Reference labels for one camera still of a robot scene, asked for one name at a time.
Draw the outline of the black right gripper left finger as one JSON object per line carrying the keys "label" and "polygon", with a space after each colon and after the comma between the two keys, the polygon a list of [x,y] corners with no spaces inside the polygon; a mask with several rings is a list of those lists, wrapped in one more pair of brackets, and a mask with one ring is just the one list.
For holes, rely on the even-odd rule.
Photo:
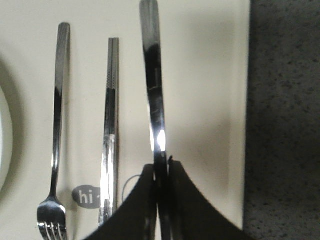
{"label": "black right gripper left finger", "polygon": [[135,187],[115,214],[88,240],[153,240],[157,219],[154,166],[146,164]]}

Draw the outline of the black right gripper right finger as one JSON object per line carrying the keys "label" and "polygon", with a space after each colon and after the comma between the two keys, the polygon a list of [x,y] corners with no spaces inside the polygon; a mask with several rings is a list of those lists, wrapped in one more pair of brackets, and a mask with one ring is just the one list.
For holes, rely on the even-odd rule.
{"label": "black right gripper right finger", "polygon": [[251,240],[218,212],[179,161],[169,161],[168,205],[174,240]]}

